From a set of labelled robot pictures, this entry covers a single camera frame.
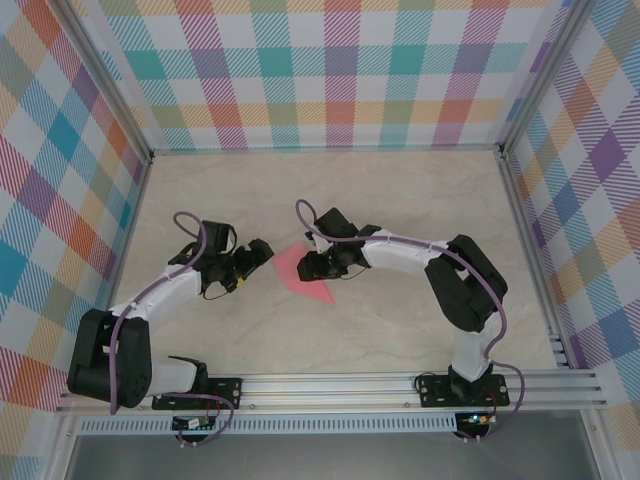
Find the aluminium frame rail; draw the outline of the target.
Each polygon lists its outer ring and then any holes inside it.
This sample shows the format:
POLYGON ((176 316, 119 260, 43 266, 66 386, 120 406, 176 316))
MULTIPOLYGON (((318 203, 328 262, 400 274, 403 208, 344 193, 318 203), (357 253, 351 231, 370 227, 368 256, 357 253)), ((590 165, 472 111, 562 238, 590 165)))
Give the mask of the aluminium frame rail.
POLYGON ((140 215, 140 211, 141 211, 141 207, 142 207, 142 203, 144 201, 144 196, 147 190, 147 186, 149 183, 149 179, 150 179, 150 174, 151 174, 151 170, 153 168, 153 164, 154 164, 154 157, 151 156, 150 159, 146 162, 145 164, 145 168, 143 171, 143 176, 141 179, 141 184, 140 184, 140 188, 139 188, 139 192, 138 192, 138 196, 136 198, 136 202, 134 204, 134 208, 132 210, 130 219, 129 219, 129 223, 128 223, 128 228, 126 230, 126 235, 124 237, 124 244, 123 244, 123 249, 121 252, 120 257, 118 258, 118 261, 116 263, 116 270, 115 270, 115 277, 113 279, 113 282, 111 284, 111 290, 109 292, 109 296, 108 296, 108 300, 106 303, 106 306, 109 307, 111 305, 113 305, 115 303, 116 297, 117 297, 117 293, 119 290, 119 286, 121 283, 121 279, 123 276, 123 272, 126 266, 126 262, 127 262, 127 257, 129 254, 129 250, 130 250, 130 246, 132 243, 132 239, 135 233, 135 228, 137 225, 137 221, 140 215))
POLYGON ((156 149, 155 158, 169 156, 204 156, 204 155, 246 155, 246 154, 298 154, 298 153, 350 153, 350 152, 467 152, 491 151, 500 147, 499 144, 442 144, 442 145, 410 145, 410 146, 343 146, 343 147, 281 147, 281 148, 246 148, 246 149, 195 149, 170 150, 156 149))
POLYGON ((552 289, 546 278, 541 255, 538 251, 534 231, 528 222, 524 203, 521 199, 515 176, 506 156, 496 149, 494 157, 497 164, 507 201, 513 216, 521 248, 527 263, 533 288, 546 325, 552 351, 556 358, 556 364, 560 368, 573 369, 576 367, 575 358, 571 351, 570 343, 566 337, 564 327, 561 324, 559 311, 552 289))

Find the aluminium frame post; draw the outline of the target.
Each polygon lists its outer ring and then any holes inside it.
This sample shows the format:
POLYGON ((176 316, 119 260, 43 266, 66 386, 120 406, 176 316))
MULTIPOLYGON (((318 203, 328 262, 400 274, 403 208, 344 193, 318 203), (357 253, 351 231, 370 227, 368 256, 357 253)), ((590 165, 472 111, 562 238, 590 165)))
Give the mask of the aluminium frame post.
POLYGON ((555 29, 556 34, 550 41, 544 40, 531 67, 537 69, 530 81, 526 81, 525 95, 517 108, 513 110, 511 119, 507 121, 504 133, 496 143, 499 159, 506 162, 509 154, 525 133, 534 111, 538 108, 547 89, 555 79, 562 63, 567 57, 578 34, 589 18, 598 0, 572 0, 566 9, 566 15, 555 29))
POLYGON ((97 88, 104 95, 114 116, 119 121, 124 133, 134 145, 134 148, 145 159, 152 163, 152 150, 143 136, 131 110, 126 104, 110 74, 98 49, 94 46, 89 34, 84 28, 80 17, 75 13, 69 0, 47 0, 52 11, 62 24, 79 56, 86 65, 86 69, 96 83, 97 88))

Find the aluminium mounting rail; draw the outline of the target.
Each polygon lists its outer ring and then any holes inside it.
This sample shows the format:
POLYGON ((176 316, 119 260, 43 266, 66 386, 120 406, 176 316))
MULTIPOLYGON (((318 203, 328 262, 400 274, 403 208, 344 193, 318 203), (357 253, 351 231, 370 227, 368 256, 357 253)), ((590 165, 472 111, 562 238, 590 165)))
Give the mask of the aluminium mounting rail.
MULTIPOLYGON (((421 409, 409 373, 256 374, 243 377, 241 414, 395 413, 421 409)), ((591 370, 527 371, 523 411, 607 406, 591 370)))

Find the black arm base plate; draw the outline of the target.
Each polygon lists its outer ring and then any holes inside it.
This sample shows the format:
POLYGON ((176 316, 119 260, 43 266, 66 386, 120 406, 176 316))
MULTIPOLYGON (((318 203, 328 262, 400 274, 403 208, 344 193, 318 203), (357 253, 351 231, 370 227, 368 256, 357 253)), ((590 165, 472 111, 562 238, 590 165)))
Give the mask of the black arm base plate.
POLYGON ((469 382, 455 372, 427 373, 414 378, 414 389, 422 408, 505 407, 510 397, 503 375, 486 374, 469 382))
POLYGON ((151 408, 153 410, 207 410, 217 409, 215 402, 209 396, 221 397, 230 402, 234 408, 240 406, 242 394, 242 379, 239 377, 216 378, 209 377, 207 380, 197 380, 189 391, 189 394, 197 394, 195 397, 176 397, 164 394, 152 399, 151 408))

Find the pink paper sheet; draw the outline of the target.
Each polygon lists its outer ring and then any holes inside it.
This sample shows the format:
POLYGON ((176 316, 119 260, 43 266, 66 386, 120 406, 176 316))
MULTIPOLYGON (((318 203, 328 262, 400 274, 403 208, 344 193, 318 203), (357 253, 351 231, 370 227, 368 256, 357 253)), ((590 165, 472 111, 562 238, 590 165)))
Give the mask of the pink paper sheet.
POLYGON ((303 243, 296 243, 275 255, 272 263, 277 275, 284 287, 290 292, 327 304, 334 304, 335 300, 324 281, 303 282, 299 279, 297 265, 306 253, 306 246, 303 243))

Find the small black circuit board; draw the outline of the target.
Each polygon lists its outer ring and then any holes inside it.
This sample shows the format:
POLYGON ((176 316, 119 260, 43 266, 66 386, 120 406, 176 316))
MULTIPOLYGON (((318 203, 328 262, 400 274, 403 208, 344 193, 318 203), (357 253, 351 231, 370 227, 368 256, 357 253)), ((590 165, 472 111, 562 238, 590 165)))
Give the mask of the small black circuit board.
POLYGON ((173 431, 200 431, 210 430, 216 423, 214 417, 178 417, 174 416, 171 422, 173 431))

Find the grey metal panel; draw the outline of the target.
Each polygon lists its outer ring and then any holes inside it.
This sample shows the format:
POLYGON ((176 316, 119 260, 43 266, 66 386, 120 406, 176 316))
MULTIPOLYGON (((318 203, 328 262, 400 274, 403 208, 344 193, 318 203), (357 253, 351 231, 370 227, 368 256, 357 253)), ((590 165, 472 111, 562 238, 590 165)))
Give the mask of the grey metal panel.
POLYGON ((169 437, 84 436, 65 480, 600 480, 583 454, 435 436, 228 436, 202 449, 169 437))

